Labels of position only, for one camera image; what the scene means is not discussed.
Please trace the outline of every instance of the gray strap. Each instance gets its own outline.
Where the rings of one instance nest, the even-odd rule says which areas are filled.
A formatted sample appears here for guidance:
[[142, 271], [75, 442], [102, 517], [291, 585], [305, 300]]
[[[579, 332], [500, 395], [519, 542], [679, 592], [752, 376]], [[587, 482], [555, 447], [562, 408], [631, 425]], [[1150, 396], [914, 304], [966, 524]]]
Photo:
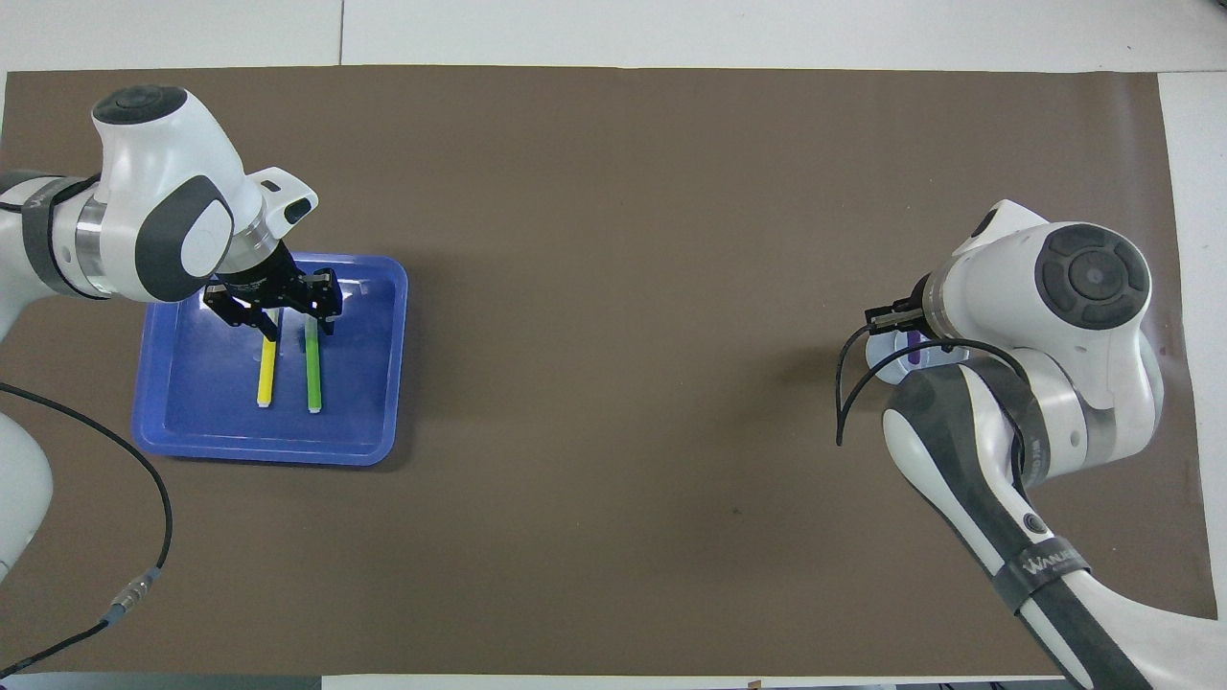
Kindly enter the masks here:
[[60, 295], [88, 297], [67, 281], [52, 248], [52, 223], [55, 219], [55, 205], [75, 196], [98, 182], [98, 176], [91, 178], [60, 177], [44, 184], [42, 189], [29, 195], [21, 205], [21, 232], [26, 246], [26, 258], [33, 266], [38, 279]]
[[1091, 570], [1064, 537], [1032, 544], [1007, 560], [993, 576], [993, 588], [1015, 614], [1045, 584], [1080, 570]]

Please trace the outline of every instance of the robotic arm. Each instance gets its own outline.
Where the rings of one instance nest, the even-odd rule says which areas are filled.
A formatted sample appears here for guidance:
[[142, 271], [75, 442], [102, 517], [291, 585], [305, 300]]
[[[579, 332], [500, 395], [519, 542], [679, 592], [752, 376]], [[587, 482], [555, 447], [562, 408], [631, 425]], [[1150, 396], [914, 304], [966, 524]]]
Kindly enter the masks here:
[[[229, 325], [275, 340], [264, 309], [291, 307], [333, 333], [331, 269], [306, 275], [281, 239], [318, 198], [290, 173], [243, 173], [212, 114], [179, 87], [134, 86], [93, 108], [102, 172], [88, 179], [0, 173], [0, 340], [52, 295], [177, 302], [204, 287]], [[0, 580], [50, 501], [38, 444], [0, 415]]]
[[1153, 435], [1162, 379], [1140, 330], [1150, 270], [1120, 235], [998, 204], [870, 333], [919, 329], [1015, 357], [910, 373], [882, 416], [907, 480], [1079, 688], [1221, 688], [1227, 626], [1104, 587], [1020, 491], [1129, 457]]

